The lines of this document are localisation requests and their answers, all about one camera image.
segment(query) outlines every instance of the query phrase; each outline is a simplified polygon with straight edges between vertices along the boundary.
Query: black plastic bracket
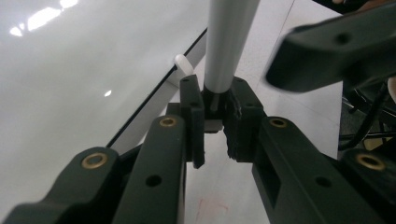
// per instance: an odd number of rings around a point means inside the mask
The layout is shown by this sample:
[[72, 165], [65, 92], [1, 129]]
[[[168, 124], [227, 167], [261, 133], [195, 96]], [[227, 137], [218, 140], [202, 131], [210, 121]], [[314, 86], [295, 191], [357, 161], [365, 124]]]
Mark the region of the black plastic bracket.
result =
[[262, 103], [248, 83], [235, 77], [223, 120], [230, 158], [238, 162], [253, 162], [260, 120], [265, 116]]
[[118, 153], [104, 147], [87, 149], [62, 170], [41, 202], [18, 205], [4, 223], [110, 223], [120, 182]]
[[279, 46], [267, 81], [286, 91], [306, 92], [339, 81], [352, 90], [395, 76], [395, 11], [396, 2], [390, 2], [294, 29]]
[[340, 162], [345, 179], [388, 223], [396, 216], [396, 163], [365, 149], [348, 150]]
[[183, 222], [185, 141], [181, 117], [167, 115], [152, 122], [113, 224]]
[[198, 169], [205, 163], [205, 105], [196, 75], [180, 80], [180, 115], [186, 121], [187, 161]]
[[262, 119], [252, 172], [272, 223], [384, 223], [287, 119]]

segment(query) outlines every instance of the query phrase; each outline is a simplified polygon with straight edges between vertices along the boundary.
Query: black cable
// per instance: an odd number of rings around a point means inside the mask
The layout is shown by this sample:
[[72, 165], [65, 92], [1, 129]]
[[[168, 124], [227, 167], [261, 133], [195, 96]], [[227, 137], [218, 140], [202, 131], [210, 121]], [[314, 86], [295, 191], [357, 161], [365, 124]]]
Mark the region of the black cable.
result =
[[[339, 136], [339, 141], [344, 142], [344, 141], [349, 141], [351, 140], [355, 134], [343, 134]], [[388, 132], [382, 132], [382, 133], [368, 133], [364, 139], [376, 139], [376, 138], [391, 138], [395, 137], [396, 132], [395, 131], [388, 131]]]
[[[379, 131], [380, 131], [381, 133], [384, 133], [384, 132], [385, 132], [384, 123], [381, 122], [381, 121], [378, 121], [378, 125], [379, 125]], [[385, 144], [385, 143], [387, 142], [387, 138], [383, 137], [383, 138], [381, 138], [381, 139], [382, 139], [382, 144]]]
[[388, 95], [388, 84], [384, 82], [377, 93], [373, 104], [364, 119], [363, 123], [359, 127], [358, 131], [356, 132], [355, 136], [348, 141], [347, 143], [338, 146], [339, 151], [344, 151], [348, 148], [355, 147], [359, 142], [361, 142], [365, 136], [370, 132], [371, 128], [373, 127], [374, 121], [378, 118], [379, 112], [382, 109], [382, 105]]

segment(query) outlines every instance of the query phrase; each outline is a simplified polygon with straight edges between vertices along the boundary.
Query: white table surface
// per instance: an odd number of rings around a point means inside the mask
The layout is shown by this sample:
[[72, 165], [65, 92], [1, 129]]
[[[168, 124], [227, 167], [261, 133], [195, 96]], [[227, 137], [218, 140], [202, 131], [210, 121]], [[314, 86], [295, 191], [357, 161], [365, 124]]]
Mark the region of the white table surface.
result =
[[207, 11], [207, 0], [0, 0], [0, 221], [116, 135]]

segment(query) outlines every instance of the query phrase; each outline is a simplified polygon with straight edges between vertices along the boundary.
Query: white plastic tube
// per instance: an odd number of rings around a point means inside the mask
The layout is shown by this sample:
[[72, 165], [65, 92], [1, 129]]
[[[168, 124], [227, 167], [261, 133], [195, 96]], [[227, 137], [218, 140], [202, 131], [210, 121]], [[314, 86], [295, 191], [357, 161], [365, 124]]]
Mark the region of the white plastic tube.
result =
[[207, 27], [205, 87], [230, 89], [260, 0], [211, 0]]

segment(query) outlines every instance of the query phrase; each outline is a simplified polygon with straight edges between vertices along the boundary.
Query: screw hole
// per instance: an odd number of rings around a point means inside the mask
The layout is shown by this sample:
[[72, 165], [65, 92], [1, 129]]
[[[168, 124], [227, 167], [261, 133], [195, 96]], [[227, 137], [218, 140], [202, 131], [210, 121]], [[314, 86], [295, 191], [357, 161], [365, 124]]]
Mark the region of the screw hole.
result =
[[107, 155], [102, 152], [95, 152], [84, 158], [81, 165], [85, 169], [96, 169], [107, 162]]
[[347, 33], [342, 33], [342, 34], [337, 35], [334, 38], [334, 40], [335, 40], [335, 43], [337, 43], [338, 45], [345, 45], [350, 42], [351, 36]]
[[149, 187], [157, 187], [163, 182], [160, 176], [158, 175], [151, 175], [146, 179], [146, 185]]
[[163, 127], [172, 127], [175, 126], [176, 120], [172, 118], [165, 118], [160, 121], [160, 124]]
[[384, 162], [382, 162], [379, 158], [377, 158], [373, 155], [359, 154], [357, 156], [356, 160], [361, 165], [363, 165], [369, 169], [372, 169], [372, 170], [382, 171], [386, 167]]
[[283, 119], [270, 119], [270, 123], [277, 128], [286, 128], [286, 126], [288, 126]]
[[332, 182], [328, 178], [323, 176], [315, 178], [315, 181], [317, 182], [317, 184], [321, 185], [324, 188], [329, 188], [332, 186]]

